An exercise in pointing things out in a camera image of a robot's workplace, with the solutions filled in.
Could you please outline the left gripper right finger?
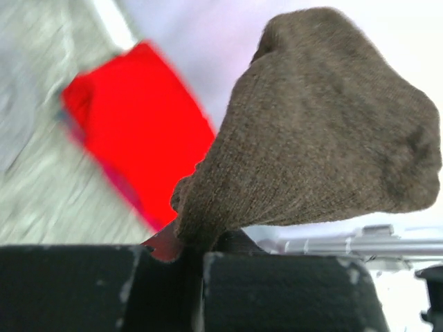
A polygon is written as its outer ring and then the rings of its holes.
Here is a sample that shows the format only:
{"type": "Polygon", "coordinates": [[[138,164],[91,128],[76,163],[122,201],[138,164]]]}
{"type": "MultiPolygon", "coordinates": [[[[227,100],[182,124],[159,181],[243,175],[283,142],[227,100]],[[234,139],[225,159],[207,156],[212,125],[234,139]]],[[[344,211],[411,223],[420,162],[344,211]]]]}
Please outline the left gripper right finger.
{"type": "Polygon", "coordinates": [[[203,259],[206,331],[388,331],[360,259],[272,255],[229,234],[203,259]]]}

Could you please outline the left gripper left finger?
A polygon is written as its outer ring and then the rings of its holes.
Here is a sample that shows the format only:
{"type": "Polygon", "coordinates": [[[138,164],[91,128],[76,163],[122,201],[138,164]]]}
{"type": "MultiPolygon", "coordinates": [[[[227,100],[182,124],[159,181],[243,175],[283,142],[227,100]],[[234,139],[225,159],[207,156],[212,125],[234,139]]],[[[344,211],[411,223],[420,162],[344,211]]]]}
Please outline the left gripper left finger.
{"type": "Polygon", "coordinates": [[[172,226],[140,245],[1,247],[2,331],[200,331],[201,280],[172,226]]]}

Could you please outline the brown knit sock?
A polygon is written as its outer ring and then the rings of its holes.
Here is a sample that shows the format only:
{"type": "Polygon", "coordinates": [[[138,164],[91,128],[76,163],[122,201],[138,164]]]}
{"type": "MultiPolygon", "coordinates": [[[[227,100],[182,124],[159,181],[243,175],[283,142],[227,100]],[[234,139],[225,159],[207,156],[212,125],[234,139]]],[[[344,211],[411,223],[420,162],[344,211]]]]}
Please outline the brown knit sock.
{"type": "Polygon", "coordinates": [[[439,113],[333,8],[272,18],[206,157],[171,204],[201,250],[250,225],[340,221],[434,204],[439,113]]]}

